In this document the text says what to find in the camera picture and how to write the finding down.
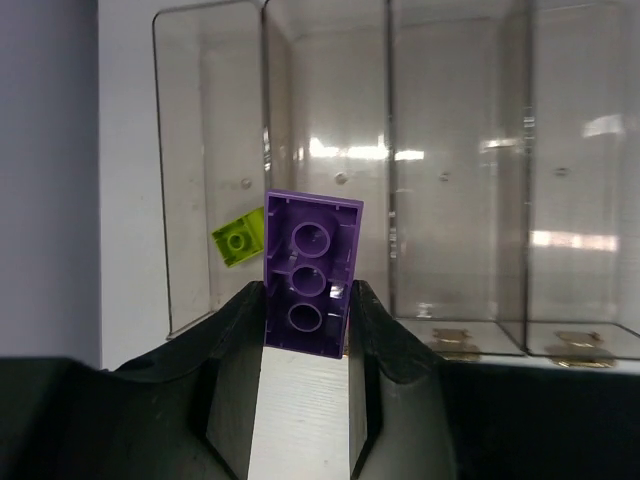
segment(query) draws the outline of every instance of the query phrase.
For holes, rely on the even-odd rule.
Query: clear plastic bin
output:
[[[363,200],[356,278],[436,349],[639,358],[640,4],[269,0],[259,23],[155,22],[174,330],[262,277],[209,233],[267,186]]]
[[[524,343],[521,3],[265,7],[272,181],[364,200],[356,277],[425,342]]]
[[[211,232],[264,203],[260,11],[251,2],[166,10],[154,44],[171,330],[262,278],[227,268]]]
[[[537,7],[529,348],[638,358],[640,3]]]
[[[388,305],[384,5],[269,0],[264,28],[271,183],[365,202],[356,278]]]

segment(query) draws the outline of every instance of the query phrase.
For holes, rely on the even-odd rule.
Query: purple lego brick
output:
[[[341,358],[363,202],[270,190],[265,345]]]

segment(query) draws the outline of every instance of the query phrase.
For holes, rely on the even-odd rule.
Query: white wall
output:
[[[170,320],[176,331],[211,310],[200,51],[161,40],[169,16],[156,21],[156,62]]]
[[[102,0],[100,203],[102,364],[169,333],[152,21],[193,0]]]
[[[100,363],[97,2],[0,2],[0,356]]]

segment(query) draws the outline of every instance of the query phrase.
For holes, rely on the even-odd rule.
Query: lego stud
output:
[[[335,217],[323,212],[309,212],[291,234],[293,247],[308,258],[318,258],[329,251],[331,239],[338,227]]]
[[[315,332],[322,325],[322,313],[309,303],[296,303],[289,309],[289,323],[299,332]]]
[[[344,185],[349,180],[349,177],[344,172],[337,173],[334,178],[338,185]]]
[[[244,250],[246,242],[243,235],[232,233],[229,235],[229,238],[227,238],[227,245],[229,245],[229,248],[234,252],[239,252]]]
[[[324,292],[327,277],[319,268],[312,265],[300,265],[291,274],[291,286],[300,295],[315,297]]]

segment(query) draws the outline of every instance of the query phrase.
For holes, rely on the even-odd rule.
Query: white surface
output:
[[[262,355],[249,479],[347,480],[347,358]]]
[[[100,208],[102,365],[169,333],[151,23],[189,0],[102,0]]]

